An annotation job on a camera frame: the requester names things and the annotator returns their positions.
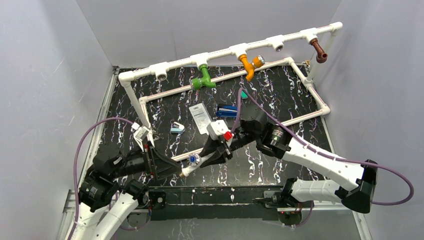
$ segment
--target white pvc pipe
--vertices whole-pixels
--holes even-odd
[[[137,113],[138,117],[140,118],[140,121],[143,123],[144,126],[149,125],[148,118],[143,114],[142,107],[139,104],[139,100],[136,97],[136,93],[134,92],[133,88],[131,87],[130,82],[126,82],[126,84],[122,84],[123,88],[125,89],[126,94],[129,97],[129,100],[132,103],[132,106],[135,109],[135,112]]]
[[[327,105],[324,103],[324,101],[321,99],[321,97],[318,95],[317,91],[314,88],[314,85],[311,81],[308,81],[308,79],[305,77],[303,72],[300,70],[300,68],[294,63],[294,61],[290,62],[290,66],[293,68],[294,72],[299,76],[302,84],[306,87],[306,90],[312,95],[313,99],[316,101],[316,103],[319,105],[319,108],[326,108]]]
[[[257,71],[261,71],[261,70],[264,70],[264,69],[269,69],[269,68],[272,68],[272,67],[275,67],[275,66],[278,66],[278,65],[287,64],[288,62],[289,62],[289,58],[284,58],[282,60],[266,63],[263,66],[256,68],[254,71],[257,72]],[[222,82],[222,81],[225,81],[225,80],[228,80],[228,79],[240,77],[240,76],[243,76],[245,74],[247,74],[247,72],[245,70],[241,70],[241,71],[236,71],[236,72],[226,74],[226,75],[223,75],[223,76],[218,76],[218,77],[212,78],[210,81],[212,83],[218,83],[218,82]],[[171,96],[171,95],[174,95],[174,94],[179,94],[179,93],[182,93],[182,92],[185,92],[185,91],[189,91],[191,89],[192,89],[192,87],[190,85],[182,86],[182,87],[175,88],[175,89],[172,89],[172,90],[156,93],[156,94],[153,94],[153,95],[150,95],[150,96],[147,96],[147,97],[142,97],[142,99],[144,99],[146,102],[150,102],[150,101],[153,101],[153,100],[156,100],[156,99],[160,99],[160,98],[164,98],[164,97]]]
[[[287,127],[287,126],[290,126],[290,125],[293,125],[293,124],[298,124],[300,122],[303,122],[303,121],[306,121],[306,120],[309,120],[309,119],[313,119],[313,118],[316,118],[316,117],[319,117],[319,116],[322,116],[322,115],[323,115],[323,111],[318,110],[318,111],[314,111],[314,112],[308,113],[308,114],[303,115],[303,116],[298,116],[298,117],[295,117],[293,119],[284,121],[284,122],[282,122],[282,124]]]
[[[152,125],[150,124],[150,120],[149,120],[149,113],[147,112],[147,107],[146,107],[146,102],[145,101],[140,101],[140,105],[141,105],[141,110],[143,112],[143,116],[145,116],[146,120],[147,120],[147,124],[145,126],[148,126],[148,128],[150,130],[152,130]],[[153,145],[153,147],[155,146],[155,142],[153,141],[153,131],[150,131],[147,134],[147,140],[149,140],[151,142],[151,144]]]
[[[197,150],[189,151],[189,152],[183,153],[181,155],[174,156],[174,157],[172,157],[172,159],[176,162],[179,162],[181,160],[186,160],[190,155],[199,154],[202,150],[203,150],[203,148],[199,148]]]
[[[308,40],[313,36],[316,37],[317,34],[323,34],[323,33],[328,33],[328,32],[333,33],[335,31],[337,31],[338,29],[342,28],[342,26],[343,25],[342,25],[341,22],[335,22],[335,23],[332,23],[330,25],[322,26],[322,27],[319,27],[319,28],[306,29],[307,31],[303,30],[303,31],[296,32],[296,33],[282,35],[281,40],[284,41],[284,42],[293,41],[293,40],[297,40],[297,39]],[[239,49],[239,50],[246,51],[246,50],[252,50],[252,49],[263,48],[263,47],[271,47],[271,46],[272,46],[272,42],[265,39],[265,40],[247,43],[245,49]],[[212,60],[212,59],[221,58],[221,57],[225,57],[225,56],[229,56],[229,55],[235,55],[235,54],[236,54],[236,50],[231,49],[231,47],[230,47],[230,48],[226,48],[226,49],[207,53],[207,60]],[[180,68],[180,67],[183,67],[183,66],[186,66],[186,65],[191,65],[191,64],[193,64],[193,60],[195,60],[195,59],[191,59],[190,57],[188,57],[188,58],[184,58],[184,59],[180,59],[180,60],[176,60],[176,61],[164,62],[164,64],[167,64],[166,68],[167,68],[167,71],[169,71],[171,69]],[[138,78],[150,75],[150,74],[154,74],[154,72],[152,72],[152,70],[149,69],[149,68],[150,67],[143,68],[143,69],[140,69],[140,70],[135,70],[135,71],[128,71],[128,72],[126,72],[127,74],[121,73],[123,75],[122,75],[122,77],[119,77],[119,80],[121,82],[122,81],[124,81],[124,82],[134,81],[135,79],[138,79]]]

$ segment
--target gray wall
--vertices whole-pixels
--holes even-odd
[[[0,56],[0,239],[55,239],[112,66],[74,0],[1,1]]]
[[[325,118],[335,150],[395,168],[415,186],[406,204],[372,206],[373,239],[423,239],[424,2],[343,0],[331,21],[343,29],[315,83],[331,108]],[[374,200],[407,194],[401,179],[379,172]]]
[[[114,66],[148,67],[330,23],[340,0],[76,0]],[[306,41],[249,51],[267,62],[311,58]],[[240,64],[234,56],[210,65]]]

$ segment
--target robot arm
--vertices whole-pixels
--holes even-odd
[[[317,152],[330,155],[334,159],[340,158],[305,140],[304,146],[280,126],[270,123],[266,114],[253,104],[243,106],[240,116],[240,127],[236,128],[234,134],[229,132],[223,120],[212,122],[208,126],[209,138],[199,153],[201,160],[195,168],[223,164],[232,158],[233,151],[256,141],[256,149],[263,154],[300,164],[330,178],[319,181],[290,178],[281,192],[268,198],[271,205],[295,207],[297,203],[306,201],[330,201],[342,203],[359,213],[370,212],[377,168],[330,160],[310,151],[308,146],[313,146]]]
[[[153,180],[173,174],[188,176],[197,168],[224,164],[233,157],[233,151],[256,142],[256,149],[265,155],[284,159],[305,166],[331,180],[305,181],[290,178],[282,191],[265,196],[261,203],[272,208],[295,207],[307,201],[330,201],[342,203],[347,208],[369,213],[376,186],[377,169],[360,164],[329,160],[308,150],[280,126],[269,122],[266,114],[254,105],[241,109],[240,127],[231,133],[223,120],[212,122],[208,127],[209,138],[199,154],[189,156],[189,166],[181,168],[171,158],[157,152],[143,138],[148,130],[136,126],[134,139],[139,147],[126,156],[119,149],[108,147],[93,159],[88,175],[79,189],[80,220],[72,239],[110,239],[128,214],[141,204],[148,191],[142,183],[132,180],[120,195],[117,203],[99,223],[112,196],[121,190],[113,179],[144,172]],[[335,158],[339,156],[313,146],[318,152]]]

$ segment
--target green object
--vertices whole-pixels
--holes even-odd
[[[208,73],[208,65],[206,65],[206,64],[200,65],[199,70],[203,74],[203,77],[202,78],[197,78],[197,77],[193,78],[191,80],[192,88],[194,90],[199,90],[203,86],[211,88],[211,89],[216,88],[217,85],[214,82],[211,82],[211,77],[209,76],[209,73]]]
[[[241,99],[247,99],[248,96],[246,95],[246,93],[244,91],[241,91]]]

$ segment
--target black marble surface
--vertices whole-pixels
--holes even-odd
[[[239,66],[209,67],[211,78],[242,70]],[[137,97],[149,96],[189,84],[192,78],[201,77],[196,67],[182,67],[168,72],[165,81],[155,80],[155,76],[146,76],[133,82],[132,86]],[[290,66],[276,66],[255,73],[252,81],[244,76],[229,79],[216,84],[216,88],[202,88],[197,91],[186,91],[167,96],[147,104],[149,120],[154,129],[156,149],[173,157],[182,153],[203,147],[207,135],[200,135],[194,123],[189,107],[204,103],[212,120],[216,120],[216,107],[219,103],[235,105],[237,91],[246,88],[257,99],[265,110],[281,122],[296,118],[317,110],[317,105],[302,85],[300,79]],[[117,81],[107,117],[122,117],[132,121],[138,120],[137,114],[126,95],[124,88]],[[227,118],[232,125],[232,118]],[[186,128],[182,134],[171,134],[173,121],[183,124]],[[301,137],[325,150],[330,145],[320,117],[313,118],[289,127]],[[133,140],[131,126],[123,122],[108,122],[104,126],[99,148],[104,143],[117,143],[126,154],[136,143]],[[323,177],[304,166],[286,162],[258,153],[255,143],[238,149],[233,158],[226,164],[198,168],[188,177],[177,174],[157,183],[158,186],[268,186],[283,185],[287,178],[303,180],[318,180]],[[134,174],[119,179],[125,184],[130,179],[147,183],[149,179],[144,174]]]

